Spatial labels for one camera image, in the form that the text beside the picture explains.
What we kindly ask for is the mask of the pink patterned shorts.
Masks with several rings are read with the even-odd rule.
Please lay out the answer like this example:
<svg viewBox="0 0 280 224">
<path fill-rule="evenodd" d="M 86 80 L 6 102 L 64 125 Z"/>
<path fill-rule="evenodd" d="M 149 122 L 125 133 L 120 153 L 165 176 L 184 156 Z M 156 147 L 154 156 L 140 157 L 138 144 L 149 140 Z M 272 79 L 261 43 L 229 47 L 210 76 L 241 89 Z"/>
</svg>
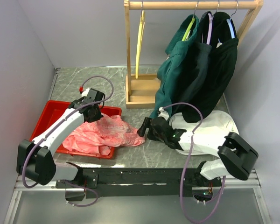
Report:
<svg viewBox="0 0 280 224">
<path fill-rule="evenodd" d="M 63 141 L 69 151 L 87 154 L 109 155 L 112 147 L 135 147 L 145 138 L 137 134 L 138 129 L 129 125 L 119 115 L 103 115 L 98 121 L 84 122 Z"/>
</svg>

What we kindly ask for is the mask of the yellow clothes hanger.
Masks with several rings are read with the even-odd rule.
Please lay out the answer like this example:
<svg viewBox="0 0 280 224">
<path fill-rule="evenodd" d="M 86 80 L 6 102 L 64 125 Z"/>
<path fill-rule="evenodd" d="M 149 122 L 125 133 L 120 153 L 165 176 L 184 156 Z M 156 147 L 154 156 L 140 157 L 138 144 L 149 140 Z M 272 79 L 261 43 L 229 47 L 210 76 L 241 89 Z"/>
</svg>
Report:
<svg viewBox="0 0 280 224">
<path fill-rule="evenodd" d="M 135 77 L 136 77 L 136 79 L 139 78 L 139 65 L 140 65 L 140 55 L 141 55 L 141 47 L 142 47 L 144 27 L 145 27 L 145 12 L 144 12 L 144 10 L 142 10 L 141 15 L 140 15 L 140 23 L 139 23 L 138 39 L 137 39 L 137 49 L 136 49 L 136 64 L 135 64 Z"/>
</svg>

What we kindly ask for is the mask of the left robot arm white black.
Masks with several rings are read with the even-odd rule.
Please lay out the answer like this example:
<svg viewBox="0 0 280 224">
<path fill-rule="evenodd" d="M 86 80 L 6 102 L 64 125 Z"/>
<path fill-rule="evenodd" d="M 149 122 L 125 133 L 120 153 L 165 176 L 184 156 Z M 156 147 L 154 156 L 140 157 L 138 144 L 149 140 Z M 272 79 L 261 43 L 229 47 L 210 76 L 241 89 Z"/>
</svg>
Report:
<svg viewBox="0 0 280 224">
<path fill-rule="evenodd" d="M 72 163 L 55 163 L 53 155 L 62 142 L 84 122 L 102 118 L 99 104 L 105 94 L 92 88 L 82 92 L 81 98 L 72 101 L 61 117 L 46 131 L 18 145 L 16 172 L 40 185 L 52 180 L 67 180 L 76 188 L 82 185 L 82 169 Z"/>
</svg>

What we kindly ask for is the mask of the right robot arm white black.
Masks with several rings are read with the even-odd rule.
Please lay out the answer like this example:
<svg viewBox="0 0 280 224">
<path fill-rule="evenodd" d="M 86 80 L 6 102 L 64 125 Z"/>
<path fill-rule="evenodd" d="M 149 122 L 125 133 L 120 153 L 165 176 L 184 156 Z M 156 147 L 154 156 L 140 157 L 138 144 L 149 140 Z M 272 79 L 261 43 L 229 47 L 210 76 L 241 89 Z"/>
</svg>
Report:
<svg viewBox="0 0 280 224">
<path fill-rule="evenodd" d="M 170 120 L 161 116 L 146 117 L 137 133 L 140 137 L 146 135 L 150 140 L 161 141 L 183 155 L 215 156 L 216 160 L 204 161 L 198 166 L 195 181 L 200 186 L 226 175 L 245 181 L 259 157 L 237 133 L 229 114 L 219 111 L 196 123 L 187 123 L 181 113 Z"/>
</svg>

